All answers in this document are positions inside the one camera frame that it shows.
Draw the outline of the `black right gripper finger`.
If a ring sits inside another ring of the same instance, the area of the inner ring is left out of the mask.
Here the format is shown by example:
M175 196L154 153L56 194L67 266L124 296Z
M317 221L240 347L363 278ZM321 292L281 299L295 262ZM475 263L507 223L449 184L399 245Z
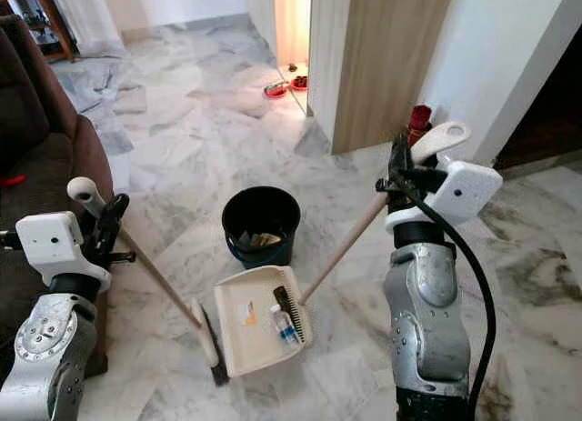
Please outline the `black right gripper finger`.
M413 160L408 133L396 134L396 137L392 139L386 182L394 183L396 177L400 176L400 172L412 170L412 168Z

